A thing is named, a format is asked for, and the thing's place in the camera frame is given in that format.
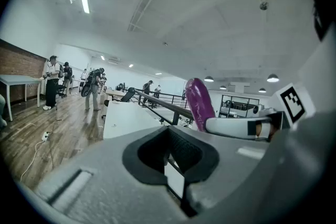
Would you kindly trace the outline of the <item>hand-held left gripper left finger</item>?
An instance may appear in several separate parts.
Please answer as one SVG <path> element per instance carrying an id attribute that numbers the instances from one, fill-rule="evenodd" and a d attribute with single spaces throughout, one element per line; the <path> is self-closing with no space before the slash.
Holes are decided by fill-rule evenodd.
<path id="1" fill-rule="evenodd" d="M 183 223 L 187 215 L 166 185 L 140 182 L 122 161 L 128 145 L 162 131 L 152 127 L 89 146 L 39 183 L 34 208 L 51 223 Z"/>

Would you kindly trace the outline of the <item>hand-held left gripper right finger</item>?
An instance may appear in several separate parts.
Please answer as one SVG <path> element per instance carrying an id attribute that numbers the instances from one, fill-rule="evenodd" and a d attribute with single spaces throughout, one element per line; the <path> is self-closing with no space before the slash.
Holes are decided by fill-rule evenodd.
<path id="1" fill-rule="evenodd" d="M 168 128 L 169 218 L 254 218 L 260 197 L 250 175 L 268 144 Z"/>

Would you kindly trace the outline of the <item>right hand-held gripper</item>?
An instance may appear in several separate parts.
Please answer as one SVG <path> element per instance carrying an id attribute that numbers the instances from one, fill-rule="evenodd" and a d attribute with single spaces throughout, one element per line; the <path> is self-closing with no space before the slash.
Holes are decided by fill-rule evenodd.
<path id="1" fill-rule="evenodd" d="M 312 117 L 315 112 L 307 89 L 290 83 L 276 91 L 265 103 L 254 106 L 248 117 L 257 120 L 249 126 L 249 131 L 256 138 L 256 125 L 260 123 L 271 123 L 278 131 L 295 129 L 299 121 Z M 205 127 L 207 132 L 219 136 L 248 136 L 248 120 L 243 118 L 209 118 Z"/>

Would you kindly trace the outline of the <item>person's right hand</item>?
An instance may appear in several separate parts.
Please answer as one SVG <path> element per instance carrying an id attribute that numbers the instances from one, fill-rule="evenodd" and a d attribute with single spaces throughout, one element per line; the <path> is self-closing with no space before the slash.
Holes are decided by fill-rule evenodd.
<path id="1" fill-rule="evenodd" d="M 278 129 L 271 123 L 260 123 L 256 125 L 256 138 L 271 141 Z"/>

